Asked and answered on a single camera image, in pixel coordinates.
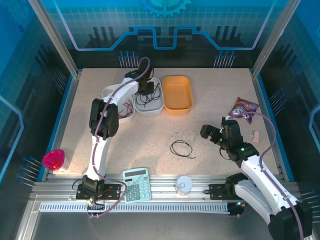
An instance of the transparent enclosure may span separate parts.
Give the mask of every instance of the transparent enclosure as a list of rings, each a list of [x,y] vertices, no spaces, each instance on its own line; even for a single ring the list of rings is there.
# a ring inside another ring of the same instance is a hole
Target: transparent enclosure
[[[28,1],[0,0],[0,230],[14,239],[69,72]]]
[[[320,190],[320,2],[311,2],[300,2],[260,73],[302,194]],[[303,197],[314,216],[316,197]]]
[[[287,0],[43,0],[78,68],[251,68]]]

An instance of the white table surface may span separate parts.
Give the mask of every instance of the white table surface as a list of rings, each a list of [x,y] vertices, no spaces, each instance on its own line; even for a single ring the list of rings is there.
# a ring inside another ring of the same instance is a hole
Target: white table surface
[[[64,132],[61,149],[70,160],[67,173],[85,173],[91,154],[92,136],[89,128],[91,104],[102,98],[102,90],[122,81],[129,68],[85,68],[76,90],[71,112]],[[219,147],[197,134],[192,142],[195,159],[179,158],[170,152],[169,138],[173,132],[198,133],[202,125],[221,128],[222,116],[226,116],[237,97],[258,103],[257,95],[247,68],[156,68],[154,76],[161,81],[172,75],[189,78],[194,106],[188,114],[170,115],[165,109],[159,115],[136,114],[131,122],[120,124],[109,147],[106,159],[107,174],[147,167],[149,174],[175,175],[231,175],[240,172],[238,166],[219,155]],[[244,118],[238,120],[244,141],[252,141],[252,133],[259,131],[262,153],[269,145],[266,126],[260,116],[254,116],[252,124]],[[272,151],[264,159],[271,172],[278,174]]]

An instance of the orange container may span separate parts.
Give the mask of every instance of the orange container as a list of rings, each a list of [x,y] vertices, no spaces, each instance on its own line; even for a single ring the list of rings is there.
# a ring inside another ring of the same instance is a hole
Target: orange container
[[[187,114],[194,105],[190,81],[185,76],[167,76],[162,82],[164,108],[168,114]]]

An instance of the light blue calculator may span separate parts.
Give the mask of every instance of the light blue calculator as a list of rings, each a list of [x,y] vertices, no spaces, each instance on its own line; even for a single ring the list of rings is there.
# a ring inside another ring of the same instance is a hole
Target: light blue calculator
[[[125,203],[137,203],[151,199],[151,187],[148,169],[146,167],[126,170],[122,173],[127,185]]]

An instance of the candy wrapper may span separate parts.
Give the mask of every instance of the candy wrapper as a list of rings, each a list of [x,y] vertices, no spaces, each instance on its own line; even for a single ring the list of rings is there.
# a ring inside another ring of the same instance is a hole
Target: candy wrapper
[[[232,108],[231,112],[229,112],[229,116],[237,116],[238,114],[245,113],[245,112],[256,112],[257,109],[260,107],[259,104],[241,99],[238,97],[236,100],[234,107]],[[245,117],[245,119],[251,124],[252,118],[254,117],[253,114],[245,114],[241,116],[241,118]]]

